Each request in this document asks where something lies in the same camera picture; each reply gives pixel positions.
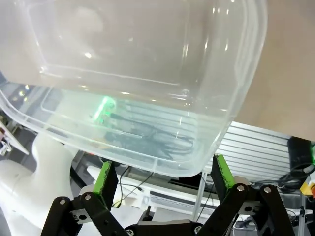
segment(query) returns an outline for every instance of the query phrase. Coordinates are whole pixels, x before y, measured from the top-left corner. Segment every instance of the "green light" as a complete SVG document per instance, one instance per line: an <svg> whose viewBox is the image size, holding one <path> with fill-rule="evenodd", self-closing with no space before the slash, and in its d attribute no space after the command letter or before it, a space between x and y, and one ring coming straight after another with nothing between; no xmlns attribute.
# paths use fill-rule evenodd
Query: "green light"
<svg viewBox="0 0 315 236"><path fill-rule="evenodd" d="M110 116L115 108L116 101L111 97L105 96L93 116L93 121L97 121L103 114Z"/></svg>
<svg viewBox="0 0 315 236"><path fill-rule="evenodd" d="M102 112L106 102L108 101L108 97L104 97L102 100L102 103L99 105L99 107L97 108L97 112L94 114L93 116L93 120L96 121L100 115L100 113Z"/></svg>

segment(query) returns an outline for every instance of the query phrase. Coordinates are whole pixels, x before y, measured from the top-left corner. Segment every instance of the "wire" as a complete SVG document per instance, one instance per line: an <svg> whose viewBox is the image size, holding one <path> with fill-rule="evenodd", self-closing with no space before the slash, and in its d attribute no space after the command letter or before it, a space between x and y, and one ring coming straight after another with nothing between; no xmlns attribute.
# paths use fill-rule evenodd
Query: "wire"
<svg viewBox="0 0 315 236"><path fill-rule="evenodd" d="M207 186L207 181L202 177L202 176L200 176L201 177L201 179L205 182L205 185L206 185L206 187L208 187Z"/></svg>
<svg viewBox="0 0 315 236"><path fill-rule="evenodd" d="M135 187L137 188L139 191L142 191L142 188L136 186L136 185L132 185L132 184L126 184L126 183L119 183L120 185L123 185L123 186L131 186L131 187Z"/></svg>
<svg viewBox="0 0 315 236"><path fill-rule="evenodd" d="M313 168L309 172L304 172L304 169L301 169L301 167L304 167L305 165L312 165ZM301 165L298 165L291 169L291 171L278 180L276 179L267 179L257 182L252 182L253 185L256 184L264 184L264 183L276 183L279 190L281 190L284 193L292 193L298 190L301 187L302 181L305 181L305 178L307 178L311 173L315 171L315 166L313 163L304 163Z"/></svg>
<svg viewBox="0 0 315 236"><path fill-rule="evenodd" d="M288 211L288 212L291 212L291 213L293 213L294 214L294 218L293 219L291 219L291 222L293 221L293 220L295 220L296 219L296 214L295 214L295 212L294 211L292 211L292 210L288 210L288 209L286 209L286 211Z"/></svg>
<svg viewBox="0 0 315 236"><path fill-rule="evenodd" d="M130 166L128 166L124 172L120 175L119 177L119 184L120 184L120 191L121 191L121 201L120 203L118 204L117 208L119 208L123 202L123 187L122 187L122 177L124 176L124 174L127 172L127 170L129 170Z"/></svg>
<svg viewBox="0 0 315 236"><path fill-rule="evenodd" d="M132 124L129 125L129 127L133 127L131 130L121 130L131 135L127 136L114 132L107 132L105 135L106 140L110 142L118 141L124 149L146 155L158 156L167 160L173 160L173 155L183 156L193 152L193 137L175 135L152 125L127 119L114 113L111 113L110 118Z"/></svg>
<svg viewBox="0 0 315 236"><path fill-rule="evenodd" d="M214 184L212 184L212 187L211 187L211 189L210 189L210 192L209 192L209 195L208 195L208 197L207 197L207 200L206 200L206 202L205 202L205 204L203 205L203 207L202 207L202 209L201 209L201 212L199 213L199 216L198 216L198 218L197 218L197 222L198 222L198 220L199 220L199 218L200 218L200 216L201 216L201 214L202 214L202 212L203 212L203 210L204 210L204 208L205 208L205 206L206 206L206 204L207 204L207 202L208 202L208 200L209 200L209 198L210 198L210 196L211 196L211 194L212 194L212 190L213 190L213 187L214 187L215 185Z"/></svg>
<svg viewBox="0 0 315 236"><path fill-rule="evenodd" d="M123 200L125 200L131 193L133 193L136 189L138 189L142 184L144 184L146 181L148 181L148 179L153 175L153 172L144 180L142 181L138 186L136 186L130 193L128 193L124 198L121 198L119 201L115 202L112 204L112 207L114 205L116 205L117 203L120 202L120 204L117 206L117 208L119 208L123 202Z"/></svg>

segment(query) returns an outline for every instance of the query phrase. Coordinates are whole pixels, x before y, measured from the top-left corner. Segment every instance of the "clear plastic container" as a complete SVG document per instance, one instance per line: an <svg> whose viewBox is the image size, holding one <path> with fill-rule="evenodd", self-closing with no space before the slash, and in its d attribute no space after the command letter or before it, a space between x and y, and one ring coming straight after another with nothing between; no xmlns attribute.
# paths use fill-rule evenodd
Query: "clear plastic container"
<svg viewBox="0 0 315 236"><path fill-rule="evenodd" d="M63 143L203 169L251 84L264 0L2 0L0 105Z"/></svg>

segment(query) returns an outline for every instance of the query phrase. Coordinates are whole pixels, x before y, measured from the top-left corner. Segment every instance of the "cable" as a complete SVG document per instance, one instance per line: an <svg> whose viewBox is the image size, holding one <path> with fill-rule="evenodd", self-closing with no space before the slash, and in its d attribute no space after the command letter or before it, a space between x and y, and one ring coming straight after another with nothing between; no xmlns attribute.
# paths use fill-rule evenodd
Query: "cable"
<svg viewBox="0 0 315 236"><path fill-rule="evenodd" d="M119 208L123 202L123 187L122 187L122 177L124 176L124 174L127 172L127 170L129 170L130 166L128 166L124 172L120 175L120 178L119 178L119 184L120 184L120 191L121 191L121 201L120 203L118 204L117 208Z"/></svg>
<svg viewBox="0 0 315 236"><path fill-rule="evenodd" d="M295 214L295 212L294 211L292 211L292 210L288 210L288 209L286 209L286 211L288 211L288 212L291 212L291 213L293 213L294 214L294 218L293 219L291 219L291 222L293 221L293 220L295 220L296 219L296 214Z"/></svg>
<svg viewBox="0 0 315 236"><path fill-rule="evenodd" d="M87 186L87 184L81 179L81 177L78 175L78 173L75 171L73 166L70 167L70 177L73 179L73 181L80 187L83 188Z"/></svg>
<svg viewBox="0 0 315 236"><path fill-rule="evenodd" d="M135 187L137 188L139 191L142 191L142 188L136 186L136 185L132 185L132 184L126 184L126 183L119 183L120 185L123 185L123 186L131 186L131 187Z"/></svg>
<svg viewBox="0 0 315 236"><path fill-rule="evenodd" d="M313 168L309 172L304 172L306 168L300 169L301 167L305 165L312 165ZM292 193L298 190L301 187L301 184L303 181L305 181L305 178L307 178L311 173L315 171L315 166L313 163L303 163L301 165L298 165L292 170L279 178L278 180L272 179L272 180L262 180L257 182L252 182L253 185L256 184L264 184L264 183L276 183L279 190L281 190L284 193Z"/></svg>
<svg viewBox="0 0 315 236"><path fill-rule="evenodd" d="M129 122L132 127L129 131L121 130L122 133L107 132L106 140L120 142L122 148L136 151L163 159L173 160L173 155L189 155L193 152L194 138L172 134L152 125L127 119L118 114L111 113L110 118Z"/></svg>
<svg viewBox="0 0 315 236"><path fill-rule="evenodd" d="M203 205L203 207L202 207L202 209L201 209L201 212L199 213L199 216L198 216L198 218L197 218L197 222L198 222L198 220L199 220L199 218L200 218L200 216L201 216L201 214L202 214L202 212L203 212L203 209L205 208L205 206L206 206L206 204L207 204L207 202L208 202L208 200L209 200L209 198L210 198L210 196L211 196L211 194L212 194L212 190L213 190L213 187L214 187L214 186L215 186L215 185L212 184L212 187L211 187L211 190L210 190L209 195L208 195L208 197L207 197L207 200L206 200L205 204Z"/></svg>
<svg viewBox="0 0 315 236"><path fill-rule="evenodd" d="M120 200L120 204L117 206L117 208L119 208L123 202L123 200L125 200L131 193L133 193L136 189L138 189L142 184L144 184L146 181L148 181L148 179L153 175L153 172L144 180L142 181L138 186L136 186L130 193L128 193L124 198L121 198Z"/></svg>
<svg viewBox="0 0 315 236"><path fill-rule="evenodd" d="M207 185L207 181L202 176L200 176L200 177L205 182L205 185Z"/></svg>

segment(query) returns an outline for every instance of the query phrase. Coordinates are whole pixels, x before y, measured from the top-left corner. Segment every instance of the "screw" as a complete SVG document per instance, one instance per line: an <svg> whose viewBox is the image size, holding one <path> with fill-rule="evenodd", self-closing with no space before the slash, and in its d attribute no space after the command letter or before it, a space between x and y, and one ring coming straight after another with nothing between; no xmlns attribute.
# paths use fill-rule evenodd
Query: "screw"
<svg viewBox="0 0 315 236"><path fill-rule="evenodd" d="M240 185L237 187L237 190L243 192L245 190L244 186Z"/></svg>
<svg viewBox="0 0 315 236"><path fill-rule="evenodd" d="M270 189L269 187L265 187L265 188L264 188L264 191L265 191L266 193L270 193L270 192L271 192L271 189Z"/></svg>
<svg viewBox="0 0 315 236"><path fill-rule="evenodd" d="M195 234L197 234L200 229L201 229L201 226L197 226L193 231L195 232Z"/></svg>
<svg viewBox="0 0 315 236"><path fill-rule="evenodd" d="M132 230L126 230L126 233L129 234L129 236L134 236L134 232Z"/></svg>

